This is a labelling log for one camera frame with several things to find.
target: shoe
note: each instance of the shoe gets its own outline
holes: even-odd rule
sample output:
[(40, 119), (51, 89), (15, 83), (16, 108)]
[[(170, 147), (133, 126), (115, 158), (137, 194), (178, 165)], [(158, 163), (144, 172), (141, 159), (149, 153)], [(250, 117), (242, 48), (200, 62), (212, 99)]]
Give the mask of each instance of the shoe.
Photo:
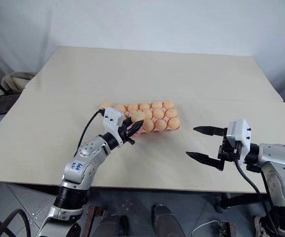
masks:
[(254, 217), (254, 227), (255, 227), (255, 236), (254, 237), (271, 237), (266, 230), (262, 227), (262, 223), (260, 222), (263, 216), (257, 215)]
[(152, 223), (157, 236), (185, 237), (185, 234), (172, 212), (161, 204), (152, 208)]

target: metal floor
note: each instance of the metal floor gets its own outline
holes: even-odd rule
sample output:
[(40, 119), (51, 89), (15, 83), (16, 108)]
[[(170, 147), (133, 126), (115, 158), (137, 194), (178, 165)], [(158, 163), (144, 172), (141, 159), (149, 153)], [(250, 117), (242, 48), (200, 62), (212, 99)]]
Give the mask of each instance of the metal floor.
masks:
[[(254, 234), (253, 215), (264, 214), (258, 204), (231, 208), (220, 214), (214, 210), (218, 197), (209, 194), (167, 193), (155, 191), (118, 191), (94, 190), (89, 204), (103, 206), (108, 214), (126, 215), (130, 223), (131, 236), (155, 237), (151, 223), (151, 208), (154, 204), (166, 205), (180, 222), (187, 237), (192, 230), (211, 220), (232, 222), (236, 224), (238, 237), (252, 237)], [(13, 184), (0, 183), (0, 221), (15, 209), (23, 209), (29, 217), (32, 237), (36, 236), (39, 227), (48, 211), (54, 196), (29, 190)], [(86, 212), (79, 220), (81, 227), (86, 221)], [(96, 218), (95, 226), (101, 221)], [(24, 222), (16, 216), (8, 226), (18, 237), (25, 237)], [(194, 237), (218, 236), (218, 225), (209, 224), (193, 232)]]

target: pink egg tray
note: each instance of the pink egg tray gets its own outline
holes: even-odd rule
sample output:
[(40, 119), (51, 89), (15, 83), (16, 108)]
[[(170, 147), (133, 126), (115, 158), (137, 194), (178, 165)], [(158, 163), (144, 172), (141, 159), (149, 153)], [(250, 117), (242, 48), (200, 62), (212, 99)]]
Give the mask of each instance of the pink egg tray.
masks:
[[(141, 104), (136, 104), (136, 105), (138, 105), (138, 108), (135, 106), (137, 109), (134, 109), (134, 110), (131, 109), (131, 112), (129, 112), (128, 111), (128, 107), (131, 106), (131, 108), (132, 108), (133, 104), (135, 104), (135, 103), (132, 103), (132, 104), (129, 104), (129, 105), (123, 105), (124, 108), (125, 108), (125, 112), (124, 112), (124, 109), (123, 109), (123, 106), (122, 106), (123, 111), (121, 111), (121, 112), (125, 114), (126, 118), (131, 117), (131, 112), (134, 113), (136, 111), (141, 111), (140, 110), (140, 105)], [(150, 107), (149, 110), (152, 112), (151, 121), (153, 122), (153, 127), (152, 127), (152, 124), (150, 122), (149, 122), (150, 126), (147, 126), (147, 123), (145, 121), (149, 120), (149, 118), (147, 118), (147, 119), (144, 118), (144, 124), (139, 129), (139, 131), (136, 132), (136, 135), (139, 135), (141, 133), (151, 133), (151, 132), (154, 132), (154, 131), (167, 131), (167, 130), (177, 130), (177, 129), (179, 129), (180, 122), (179, 122), (179, 119), (178, 119), (178, 116), (177, 116), (177, 111), (174, 109), (174, 104), (172, 102), (170, 102), (170, 101), (168, 101), (168, 102), (156, 102), (156, 104), (158, 105), (158, 107), (157, 107), (158, 109), (160, 109), (159, 105), (162, 104), (162, 107), (161, 107), (161, 110), (163, 111), (163, 118), (162, 118), (162, 120), (164, 120), (165, 123), (166, 123), (166, 128), (165, 129), (164, 129), (164, 127), (165, 127), (164, 122), (162, 122), (162, 128), (161, 128), (160, 124), (156, 123), (158, 120), (161, 119), (162, 115), (160, 117), (157, 116), (158, 118), (155, 118), (154, 117), (154, 108), (152, 108), (152, 103), (147, 103), (147, 104), (149, 104), (149, 107)]]

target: black cable on floor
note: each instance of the black cable on floor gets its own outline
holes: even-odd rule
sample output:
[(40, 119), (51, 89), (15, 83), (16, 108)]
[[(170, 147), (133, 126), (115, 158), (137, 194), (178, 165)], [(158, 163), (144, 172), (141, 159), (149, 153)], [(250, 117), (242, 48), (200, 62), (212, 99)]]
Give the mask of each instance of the black cable on floor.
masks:
[(16, 209), (14, 210), (6, 219), (5, 221), (0, 225), (0, 236), (5, 232), (5, 230), (7, 229), (7, 226), (9, 225), (9, 223), (14, 219), (14, 217), (19, 214), (24, 223), (25, 223), (25, 227), (26, 227), (26, 234), (27, 234), (27, 237), (30, 237), (31, 234), (30, 234), (30, 225), (29, 225), (29, 221), (27, 219), (27, 216), (26, 214), (24, 213), (23, 210), (21, 209)]
[(241, 169), (241, 167), (240, 167), (240, 165), (239, 165), (239, 161), (238, 161), (237, 159), (235, 160), (235, 164), (236, 164), (236, 168), (237, 168), (238, 172), (240, 173), (240, 175), (241, 175), (241, 176), (254, 188), (254, 190), (256, 191), (257, 197), (258, 197), (259, 200), (261, 201), (262, 206), (263, 206), (263, 208), (264, 208), (264, 210), (265, 210), (265, 213), (266, 213), (267, 217), (269, 218), (269, 220), (270, 220), (270, 222), (271, 222), (271, 226), (273, 227), (276, 236), (279, 237), (279, 233), (277, 232), (277, 229), (276, 229), (276, 227), (275, 227), (275, 225), (274, 225), (274, 222), (273, 222), (273, 220), (272, 220), (272, 218), (271, 218), (271, 216), (270, 216), (270, 213), (269, 213), (269, 211), (268, 211), (267, 208), (266, 208), (265, 201), (264, 201), (264, 199), (263, 199), (263, 197), (262, 197), (262, 195), (261, 195), (259, 189), (258, 189), (257, 186), (244, 174), (244, 172), (242, 171), (242, 169)]

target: egg tray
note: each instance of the egg tray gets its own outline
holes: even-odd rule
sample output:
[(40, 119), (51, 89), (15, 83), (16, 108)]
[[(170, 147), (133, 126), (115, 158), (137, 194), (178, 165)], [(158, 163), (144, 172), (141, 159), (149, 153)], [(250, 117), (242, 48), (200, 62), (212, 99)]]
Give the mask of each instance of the egg tray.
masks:
[[(159, 130), (158, 128), (156, 128), (156, 121), (158, 120), (158, 119), (156, 119), (155, 117), (153, 117), (153, 108), (151, 107), (152, 106), (152, 103), (148, 103), (149, 104), (149, 106), (150, 106), (150, 110), (151, 110), (151, 112), (152, 112), (152, 118), (151, 118), (151, 121), (154, 123), (154, 129), (152, 130), (152, 131), (150, 131), (150, 132), (148, 132), (148, 131), (146, 131), (145, 129), (143, 129), (143, 127), (141, 127), (135, 134), (136, 135), (139, 135), (139, 134), (141, 134), (141, 133), (152, 133), (152, 132), (155, 132), (155, 131), (160, 131), (160, 132), (162, 132), (162, 131), (168, 131), (168, 130), (173, 130), (172, 128), (170, 128), (169, 126), (168, 126), (168, 121), (170, 120), (170, 118), (169, 117), (167, 117), (167, 116), (165, 116), (165, 113), (166, 113), (166, 111), (168, 110), (168, 109), (166, 109), (166, 108), (164, 108), (164, 107), (162, 107), (161, 108), (161, 110), (163, 111), (163, 113), (164, 113), (164, 117), (162, 118), (165, 122), (166, 122), (166, 129), (164, 129), (164, 130)], [(126, 108), (126, 112), (124, 113), (124, 115), (126, 116), (126, 118), (128, 118), (128, 117), (131, 117), (131, 113), (128, 111), (128, 105), (124, 105), (125, 106), (125, 108)]]
[[(166, 122), (166, 125), (167, 125), (167, 123), (168, 123), (168, 121), (170, 120), (170, 118), (168, 118), (167, 116), (165, 116), (165, 113), (166, 113), (166, 111), (167, 111), (167, 109), (166, 108), (161, 108), (162, 109), (162, 111), (164, 112), (164, 118), (162, 118), (165, 122)], [(155, 131), (160, 131), (160, 132), (163, 132), (163, 131), (168, 131), (168, 130), (173, 130), (172, 128), (170, 128), (168, 125), (167, 125), (167, 127), (166, 127), (166, 129), (165, 130), (159, 130), (157, 127), (156, 127), (156, 121), (158, 120), (158, 119), (156, 119), (155, 117), (153, 117), (153, 108), (150, 108), (150, 110), (151, 110), (151, 112), (152, 112), (152, 118), (151, 118), (151, 121), (154, 123), (154, 129), (151, 131), (151, 132), (148, 132), (148, 131), (146, 131), (146, 130), (144, 130), (142, 127), (135, 133), (136, 135), (139, 135), (139, 134), (141, 134), (141, 133), (152, 133), (152, 132), (155, 132)], [(125, 113), (125, 115), (126, 115), (126, 117), (128, 118), (128, 117), (130, 117), (130, 112), (128, 112), (128, 111), (126, 111), (126, 113)]]

